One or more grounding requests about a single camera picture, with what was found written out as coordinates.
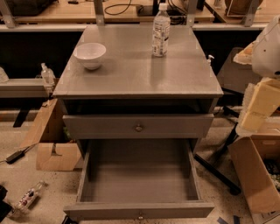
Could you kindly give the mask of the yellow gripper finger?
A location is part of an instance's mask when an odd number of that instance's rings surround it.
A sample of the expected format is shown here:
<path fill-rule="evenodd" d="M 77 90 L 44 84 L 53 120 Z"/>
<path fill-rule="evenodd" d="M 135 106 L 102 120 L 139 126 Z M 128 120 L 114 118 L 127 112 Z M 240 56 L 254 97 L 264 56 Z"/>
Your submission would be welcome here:
<path fill-rule="evenodd" d="M 280 80 L 262 79 L 249 83 L 239 116 L 240 132 L 257 132 L 265 120 L 280 107 Z"/>

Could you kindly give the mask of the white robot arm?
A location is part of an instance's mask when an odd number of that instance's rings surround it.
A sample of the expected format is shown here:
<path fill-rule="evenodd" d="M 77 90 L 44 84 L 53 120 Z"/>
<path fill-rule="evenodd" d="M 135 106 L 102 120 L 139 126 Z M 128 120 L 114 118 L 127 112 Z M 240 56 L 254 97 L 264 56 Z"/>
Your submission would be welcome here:
<path fill-rule="evenodd" d="M 275 16 L 252 45 L 252 70 L 262 76 L 245 90 L 238 132 L 257 132 L 280 106 L 280 17 Z"/>

